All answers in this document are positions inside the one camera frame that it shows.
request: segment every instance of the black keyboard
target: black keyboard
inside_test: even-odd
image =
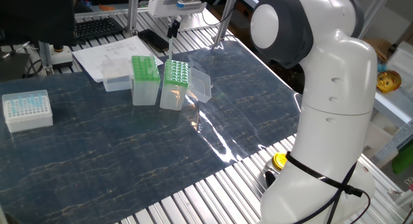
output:
[[[76,24],[78,39],[91,39],[122,31],[122,26],[111,17]]]

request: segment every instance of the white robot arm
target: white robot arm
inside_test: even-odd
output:
[[[363,13],[355,0],[260,0],[251,20],[256,48],[286,68],[305,72],[297,138],[288,162],[261,200],[262,224],[341,223],[374,195],[374,180],[357,164],[337,204],[306,219],[337,196],[326,178],[342,183],[360,157],[374,104],[377,59],[356,39]],[[306,169],[318,173],[311,176]]]

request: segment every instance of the clear plastic box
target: clear plastic box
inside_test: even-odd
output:
[[[132,103],[155,105],[161,78],[154,56],[132,56]]]
[[[188,96],[206,103],[211,99],[211,78],[203,72],[191,68],[191,78],[188,87]]]
[[[161,108],[181,110],[185,95],[206,103],[211,98],[210,76],[187,63],[169,61],[165,63]]]
[[[170,110],[181,110],[188,84],[190,69],[188,63],[167,60],[165,63],[165,74],[161,94],[161,108]]]
[[[46,90],[3,95],[3,114],[10,133],[53,125]]]
[[[130,64],[128,59],[113,59],[102,62],[103,85],[107,92],[131,89]]]

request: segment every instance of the computer monitor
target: computer monitor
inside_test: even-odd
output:
[[[0,0],[0,45],[75,45],[74,0]]]

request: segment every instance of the yellow cap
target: yellow cap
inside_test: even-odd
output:
[[[283,170],[287,159],[285,157],[285,153],[277,152],[274,156],[272,156],[272,164],[277,170]]]

